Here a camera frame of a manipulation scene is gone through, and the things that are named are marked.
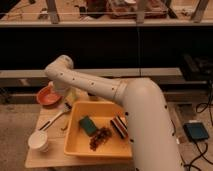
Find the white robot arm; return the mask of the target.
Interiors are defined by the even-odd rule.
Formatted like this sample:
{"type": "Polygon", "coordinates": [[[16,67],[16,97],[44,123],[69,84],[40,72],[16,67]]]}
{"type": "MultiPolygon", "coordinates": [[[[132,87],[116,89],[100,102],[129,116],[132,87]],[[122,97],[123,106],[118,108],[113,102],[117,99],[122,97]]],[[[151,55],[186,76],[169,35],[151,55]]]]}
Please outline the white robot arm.
{"type": "Polygon", "coordinates": [[[61,95],[76,87],[123,107],[135,171],[184,171],[167,103],[154,81],[123,82],[76,72],[66,55],[47,65],[45,74],[61,95]]]}

